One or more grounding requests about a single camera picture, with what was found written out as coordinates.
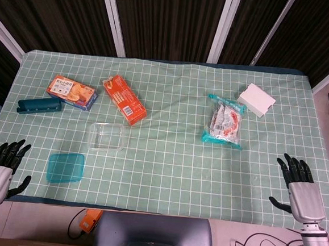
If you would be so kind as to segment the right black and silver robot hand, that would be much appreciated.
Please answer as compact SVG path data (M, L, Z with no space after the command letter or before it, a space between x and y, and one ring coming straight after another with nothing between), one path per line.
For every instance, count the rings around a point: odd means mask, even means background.
M326 216L319 186L315 184L309 166L287 153L285 160L277 158L288 190L289 204L280 203L269 197L272 205L290 213L302 224L319 224Z

